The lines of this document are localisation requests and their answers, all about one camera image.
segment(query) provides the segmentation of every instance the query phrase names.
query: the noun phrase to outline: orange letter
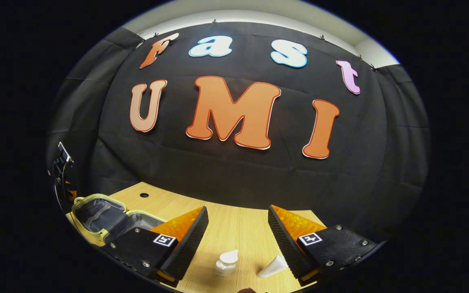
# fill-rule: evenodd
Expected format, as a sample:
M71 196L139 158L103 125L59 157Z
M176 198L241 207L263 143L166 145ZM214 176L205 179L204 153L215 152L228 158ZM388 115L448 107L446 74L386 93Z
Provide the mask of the orange letter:
M145 83L141 83L131 89L130 122L137 131L149 132L153 126L155 126L155 122L157 122L160 94L162 93L162 89L166 87L167 83L168 82L166 80L155 80L151 85L149 85L149 89L151 89L151 98L149 99L149 110L145 119L140 117L139 111L142 93L146 90L147 85Z
M311 141L303 147L303 154L313 158L327 158L329 156L329 139L331 138L334 119L339 115L339 109L324 100L314 100L312 105L316 109L316 122L312 130Z
M151 46L151 51L149 52L149 54L147 54L146 59L140 65L139 68L141 68L141 69L145 68L149 64L155 62L155 60L157 59L157 57L156 57L157 53L162 54L162 52L164 52L164 50L168 46L169 41L173 41L177 37L178 37L178 33L174 33L173 35L170 35L169 37L165 37L164 39L161 39L160 41L154 43Z
M242 130L234 136L236 144L260 150L270 147L267 131L272 104L281 94L279 87L255 82L234 103L226 81L221 77L202 76L197 78L195 85L199 87L199 98L193 125L186 129L189 137L212 137L213 132L207 125L211 114L221 141L225 141L243 119Z

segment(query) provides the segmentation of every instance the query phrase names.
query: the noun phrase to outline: white bottle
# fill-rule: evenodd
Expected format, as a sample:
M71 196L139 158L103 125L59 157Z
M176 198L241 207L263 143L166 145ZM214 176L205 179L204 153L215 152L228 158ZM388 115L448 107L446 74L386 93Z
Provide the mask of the white bottle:
M216 261L215 275L221 278L227 277L235 269L237 261L238 249L220 254L220 259Z

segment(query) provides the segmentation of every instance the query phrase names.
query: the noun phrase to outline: cosmetic tube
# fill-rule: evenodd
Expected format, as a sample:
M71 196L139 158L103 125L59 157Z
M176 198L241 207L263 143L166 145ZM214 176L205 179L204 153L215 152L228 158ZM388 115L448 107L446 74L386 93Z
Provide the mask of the cosmetic tube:
M265 269L260 271L257 276L258 278L267 278L276 273L279 273L280 271L283 271L288 267L289 266L287 265L287 262L285 262L285 258L281 254L279 254Z

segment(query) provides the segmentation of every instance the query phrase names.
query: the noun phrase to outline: letter m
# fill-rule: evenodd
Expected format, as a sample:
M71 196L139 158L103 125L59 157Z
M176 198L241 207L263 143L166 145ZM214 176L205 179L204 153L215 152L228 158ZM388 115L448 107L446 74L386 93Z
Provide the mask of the letter m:
M270 147L267 131L272 105L281 94L279 87L255 82L235 103L221 77L202 76L197 78L195 85L199 87L199 98L193 124L186 129L189 137L210 139L213 132L208 123L209 115L212 115L221 141L225 141L243 119L242 130L234 136L236 144L260 150Z

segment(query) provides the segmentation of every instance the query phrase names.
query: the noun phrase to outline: table surface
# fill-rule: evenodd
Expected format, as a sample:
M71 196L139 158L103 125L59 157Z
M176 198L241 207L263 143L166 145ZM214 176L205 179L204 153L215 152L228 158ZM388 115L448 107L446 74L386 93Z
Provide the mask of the table surface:
M147 193L149 196L142 198L140 193ZM237 293L241 289L252 288L257 293L290 293L303 288L290 269L268 278L260 279L256 276L281 253L267 223L267 210L198 200L144 182L123 189L110 197L123 202L128 210L142 210L164 221L201 206L207 207L209 224L186 275L176 288L178 291ZM292 212L323 225L312 211ZM66 216L73 224L69 215L70 213ZM90 243L104 245L82 226L77 224L77 227ZM234 249L240 251L236 268L225 278L216 277L215 263L220 254Z

